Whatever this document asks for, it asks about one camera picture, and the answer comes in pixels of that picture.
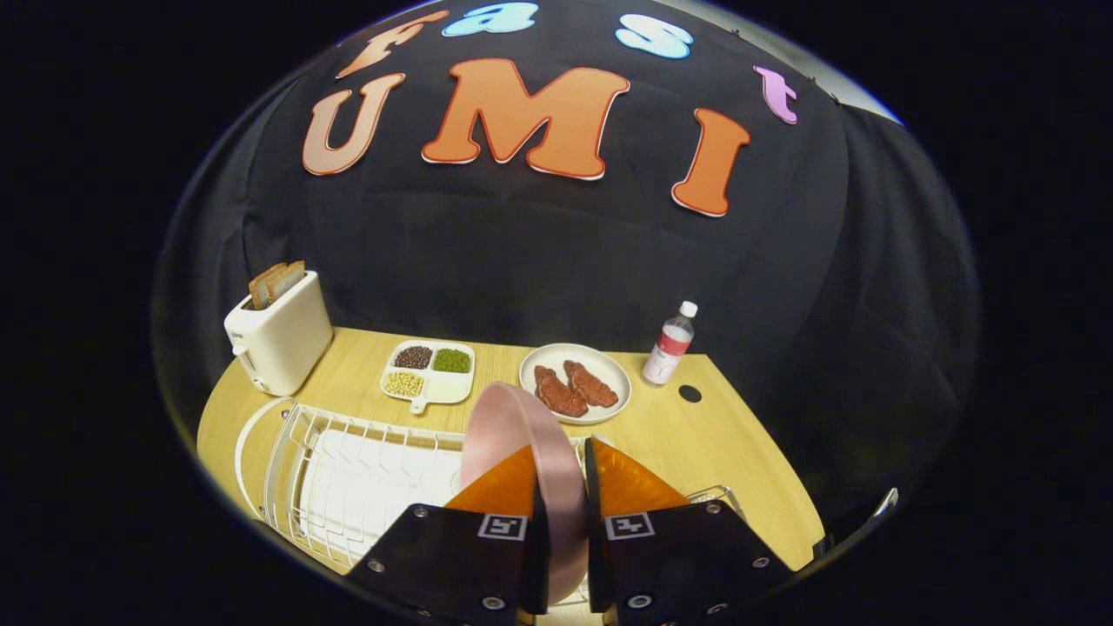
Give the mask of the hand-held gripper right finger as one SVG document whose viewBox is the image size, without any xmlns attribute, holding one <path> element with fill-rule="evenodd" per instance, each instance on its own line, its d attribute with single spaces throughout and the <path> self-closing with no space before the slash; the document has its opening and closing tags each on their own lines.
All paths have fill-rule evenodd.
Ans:
<svg viewBox="0 0 1113 626">
<path fill-rule="evenodd" d="M 689 502 L 597 437 L 584 470 L 588 598 L 605 625 L 728 625 L 794 578 L 723 499 Z"/>
</svg>

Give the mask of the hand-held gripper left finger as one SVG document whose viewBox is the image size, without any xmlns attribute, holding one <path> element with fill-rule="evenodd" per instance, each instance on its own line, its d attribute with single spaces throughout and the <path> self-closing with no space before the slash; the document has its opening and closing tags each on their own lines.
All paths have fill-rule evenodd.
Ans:
<svg viewBox="0 0 1113 626">
<path fill-rule="evenodd" d="M 550 603 L 550 530 L 524 446 L 449 503 L 411 503 L 346 579 L 414 622 L 533 625 Z"/>
</svg>

